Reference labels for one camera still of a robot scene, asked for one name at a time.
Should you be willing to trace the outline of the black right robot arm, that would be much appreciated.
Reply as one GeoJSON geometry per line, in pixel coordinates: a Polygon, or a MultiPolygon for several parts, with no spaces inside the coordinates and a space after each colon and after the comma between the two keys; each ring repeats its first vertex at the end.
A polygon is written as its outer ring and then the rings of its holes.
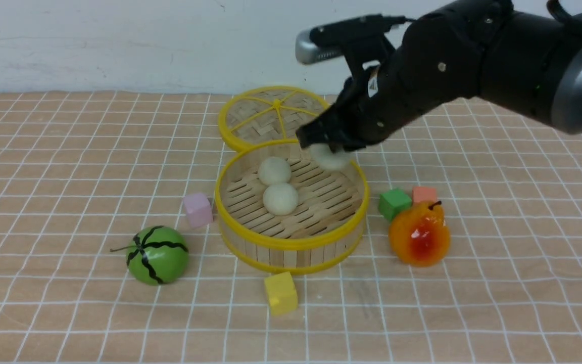
{"type": "Polygon", "coordinates": [[[344,57],[335,103],[296,131],[301,148],[353,152],[455,99],[481,98],[566,134],[582,133],[582,13],[549,18],[511,1],[454,1],[417,19],[367,15],[296,38],[296,60],[344,57]]]}

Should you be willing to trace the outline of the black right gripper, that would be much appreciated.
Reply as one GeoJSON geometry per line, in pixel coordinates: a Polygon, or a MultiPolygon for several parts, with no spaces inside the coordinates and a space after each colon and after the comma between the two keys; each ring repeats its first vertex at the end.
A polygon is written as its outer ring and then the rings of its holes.
{"type": "Polygon", "coordinates": [[[443,103],[478,96],[485,53],[512,14],[511,1],[454,1],[386,33],[395,48],[386,59],[345,57],[351,76],[329,111],[298,127],[300,147],[355,152],[443,103]]]}

